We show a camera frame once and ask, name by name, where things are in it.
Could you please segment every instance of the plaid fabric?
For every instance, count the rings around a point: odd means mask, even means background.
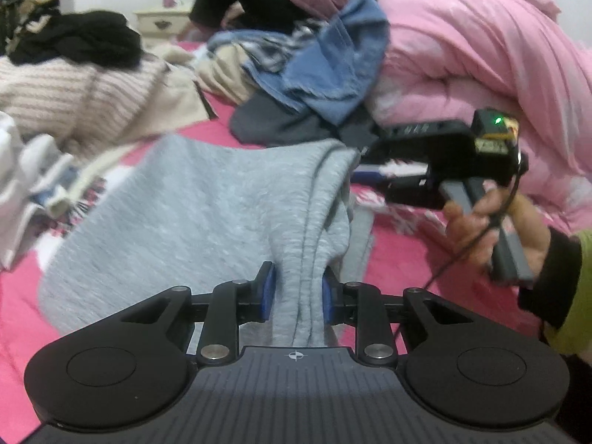
[[[258,69],[277,73],[327,25],[326,21],[309,18],[298,21],[292,35],[274,34],[256,40],[244,40],[239,44]]]

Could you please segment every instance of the finger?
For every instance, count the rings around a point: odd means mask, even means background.
[[[507,189],[492,189],[475,204],[473,212],[479,215],[490,215],[495,213],[500,210],[507,196]]]
[[[467,238],[476,237],[487,225],[489,225],[489,218],[486,216],[465,215],[448,222],[446,235],[455,243],[461,242]]]
[[[479,268],[487,267],[493,255],[493,247],[481,247],[476,252],[471,252],[467,262]]]
[[[483,235],[478,242],[473,244],[473,248],[470,251],[466,251],[465,249],[472,244],[472,242],[478,237],[479,232],[475,234],[467,235],[466,238],[459,241],[455,244],[454,251],[455,253],[467,252],[467,255],[464,255],[464,259],[468,258],[473,252],[479,252],[481,249],[493,249],[493,247],[499,242],[500,240],[500,231],[496,228],[491,229],[485,235]]]
[[[442,209],[442,213],[444,214],[446,220],[450,221],[463,216],[463,208],[455,201],[449,200]]]

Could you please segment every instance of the round black pad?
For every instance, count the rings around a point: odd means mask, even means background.
[[[457,365],[467,379],[484,385],[510,385],[526,372],[519,355],[499,347],[467,350],[458,357]]]
[[[116,347],[95,347],[76,354],[67,366],[76,382],[105,387],[126,380],[135,370],[134,354]]]
[[[550,417],[569,384],[561,357],[502,326],[438,326],[409,354],[405,376],[432,410],[480,428]]]
[[[137,424],[175,401],[189,364],[163,332],[120,323],[83,329],[41,349],[25,371],[42,421],[109,430]]]

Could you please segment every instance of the nightstand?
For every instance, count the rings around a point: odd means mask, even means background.
[[[142,36],[144,48],[151,48],[169,41],[177,35],[189,20],[190,6],[173,8],[156,7],[149,10],[136,11],[138,18],[137,30]]]

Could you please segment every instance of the blue denim cloth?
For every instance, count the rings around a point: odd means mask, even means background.
[[[340,125],[370,90],[388,42],[389,21],[378,3],[350,0],[282,72],[260,71],[252,61],[243,67],[277,101]]]

